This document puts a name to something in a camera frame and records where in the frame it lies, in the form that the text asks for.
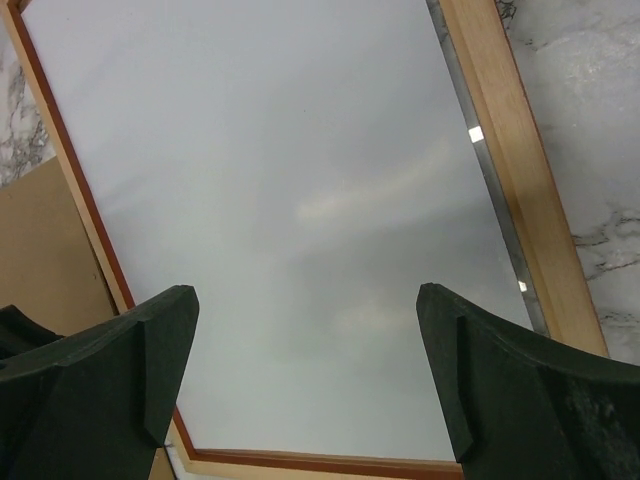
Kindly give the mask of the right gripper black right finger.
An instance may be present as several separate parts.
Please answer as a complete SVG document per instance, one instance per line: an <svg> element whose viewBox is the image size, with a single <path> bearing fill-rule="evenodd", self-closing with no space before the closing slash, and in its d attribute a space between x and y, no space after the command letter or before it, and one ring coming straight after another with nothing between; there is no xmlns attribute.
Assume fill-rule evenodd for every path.
<svg viewBox="0 0 640 480"><path fill-rule="evenodd" d="M639 369L421 286L421 335L467 479L636 479Z"/></svg>

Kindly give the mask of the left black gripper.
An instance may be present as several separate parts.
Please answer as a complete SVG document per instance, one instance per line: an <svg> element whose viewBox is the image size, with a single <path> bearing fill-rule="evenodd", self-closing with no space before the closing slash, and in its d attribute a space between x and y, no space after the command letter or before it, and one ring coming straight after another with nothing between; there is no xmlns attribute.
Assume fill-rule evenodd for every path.
<svg viewBox="0 0 640 480"><path fill-rule="evenodd" d="M55 372L63 367L49 345L62 336L42 327L15 305L1 309L1 371Z"/></svg>

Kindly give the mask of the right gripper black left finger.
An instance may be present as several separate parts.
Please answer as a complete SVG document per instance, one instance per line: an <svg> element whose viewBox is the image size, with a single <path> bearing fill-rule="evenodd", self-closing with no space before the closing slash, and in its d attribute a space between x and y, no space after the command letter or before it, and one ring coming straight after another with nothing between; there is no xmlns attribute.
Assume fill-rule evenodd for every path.
<svg viewBox="0 0 640 480"><path fill-rule="evenodd" d="M50 344L59 373L1 371L2 478L148 478L198 315L194 287L175 285Z"/></svg>

